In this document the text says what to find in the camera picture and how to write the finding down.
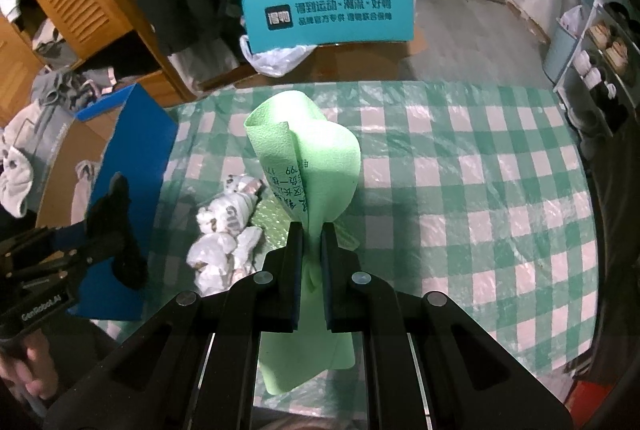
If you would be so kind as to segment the person's left hand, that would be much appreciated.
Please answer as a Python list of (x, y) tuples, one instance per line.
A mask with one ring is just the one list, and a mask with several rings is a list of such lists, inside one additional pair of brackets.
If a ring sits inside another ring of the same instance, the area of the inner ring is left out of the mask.
[(30, 395), (47, 401), (58, 392), (58, 372), (47, 336), (41, 329), (27, 335), (18, 350), (19, 358), (1, 353), (1, 378), (8, 387), (23, 387)]

